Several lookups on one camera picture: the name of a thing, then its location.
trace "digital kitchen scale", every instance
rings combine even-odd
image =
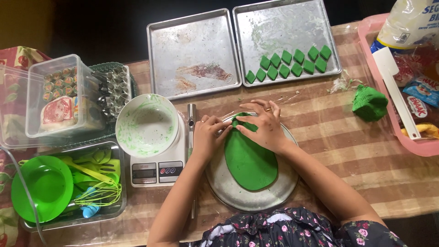
[[[185,123],[180,115],[178,118],[177,137],[165,152],[149,158],[131,156],[130,171],[133,187],[174,185],[187,160]]]

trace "flour bag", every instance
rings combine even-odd
[[[397,0],[371,51],[389,47],[392,52],[437,43],[439,0]]]

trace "woman's left hand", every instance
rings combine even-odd
[[[223,122],[216,116],[204,115],[201,121],[195,124],[194,150],[191,157],[201,159],[204,164],[208,163],[232,129],[231,124],[232,121]]]

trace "table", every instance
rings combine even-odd
[[[358,22],[332,27],[342,66],[351,78],[374,86],[357,34]],[[149,93],[148,61],[128,64],[139,94]],[[355,88],[328,93],[337,77],[224,91],[173,101],[183,114],[197,105],[199,116],[230,116],[252,99],[273,100],[281,108],[281,122],[299,146],[355,188],[382,218],[401,218],[439,211],[439,159],[419,157],[393,136],[390,120],[365,123],[352,112]],[[219,202],[205,178],[198,192],[198,217],[188,220],[184,241],[198,240],[237,212]],[[147,243],[149,229],[171,187],[133,188],[127,183],[128,202],[116,219],[45,231],[49,246],[138,246]],[[306,208],[333,218],[309,187],[300,182],[282,207]],[[39,246],[38,235],[31,245]]]

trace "black floral dress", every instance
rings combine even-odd
[[[204,232],[194,247],[406,247],[377,222],[349,222],[335,231],[329,220],[304,207],[271,214],[240,214]]]

